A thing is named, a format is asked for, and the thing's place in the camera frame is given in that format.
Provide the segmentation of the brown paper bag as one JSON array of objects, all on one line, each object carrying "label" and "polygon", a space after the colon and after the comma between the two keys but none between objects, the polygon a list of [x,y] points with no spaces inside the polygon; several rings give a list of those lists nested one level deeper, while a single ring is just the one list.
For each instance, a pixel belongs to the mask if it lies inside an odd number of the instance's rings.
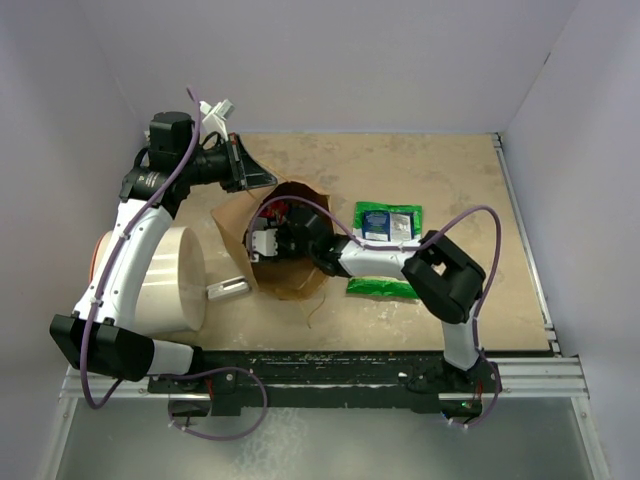
[{"label": "brown paper bag", "polygon": [[324,286],[327,276],[307,258],[252,263],[246,248],[248,229],[260,230],[267,221],[260,216],[262,210],[277,200],[293,205],[295,196],[325,209],[331,207],[330,195],[326,191],[300,178],[293,178],[276,186],[234,193],[228,202],[213,209],[211,215],[228,254],[251,287],[273,299],[295,302],[301,317],[310,326],[311,318],[319,308],[305,307],[303,303]]}]

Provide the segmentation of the green Chuba snack bag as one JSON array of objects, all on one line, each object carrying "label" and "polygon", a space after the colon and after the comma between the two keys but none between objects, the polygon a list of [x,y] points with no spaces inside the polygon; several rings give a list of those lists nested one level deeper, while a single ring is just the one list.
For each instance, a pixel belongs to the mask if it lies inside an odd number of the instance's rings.
[{"label": "green Chuba snack bag", "polygon": [[[353,233],[364,240],[409,241],[422,236],[423,210],[419,205],[390,205],[359,201],[355,204]],[[365,295],[415,300],[418,298],[406,280],[391,277],[351,278],[349,295]]]}]

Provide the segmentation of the blue Kettle chips bag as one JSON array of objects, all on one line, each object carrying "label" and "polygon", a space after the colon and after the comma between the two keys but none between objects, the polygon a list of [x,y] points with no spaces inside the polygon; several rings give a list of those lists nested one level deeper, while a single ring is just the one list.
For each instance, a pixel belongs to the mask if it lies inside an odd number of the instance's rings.
[{"label": "blue Kettle chips bag", "polygon": [[414,215],[412,212],[368,210],[362,215],[362,237],[365,240],[393,242],[414,238]]}]

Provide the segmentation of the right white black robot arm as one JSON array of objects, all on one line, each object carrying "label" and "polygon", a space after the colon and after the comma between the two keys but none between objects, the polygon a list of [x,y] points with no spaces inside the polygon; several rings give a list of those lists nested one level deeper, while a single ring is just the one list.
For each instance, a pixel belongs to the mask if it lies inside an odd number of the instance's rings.
[{"label": "right white black robot arm", "polygon": [[273,257],[307,258],[327,276],[406,281],[441,321],[446,383],[467,391],[480,379],[474,314],[483,294],[483,268],[435,230],[405,244],[359,240],[332,231],[310,208],[294,207],[272,234]]}]

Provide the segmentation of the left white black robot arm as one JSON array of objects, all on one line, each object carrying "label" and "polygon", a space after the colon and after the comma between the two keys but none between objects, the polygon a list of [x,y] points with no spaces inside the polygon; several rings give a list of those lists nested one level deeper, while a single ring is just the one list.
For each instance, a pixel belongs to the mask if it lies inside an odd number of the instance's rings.
[{"label": "left white black robot arm", "polygon": [[115,228],[94,279],[71,314],[49,332],[76,369],[138,381],[169,374],[184,392],[202,387],[204,365],[191,346],[154,340],[135,324],[135,307],[156,247],[195,185],[228,193],[275,185],[234,133],[205,149],[196,120],[184,112],[154,115],[149,142],[124,177]]}]

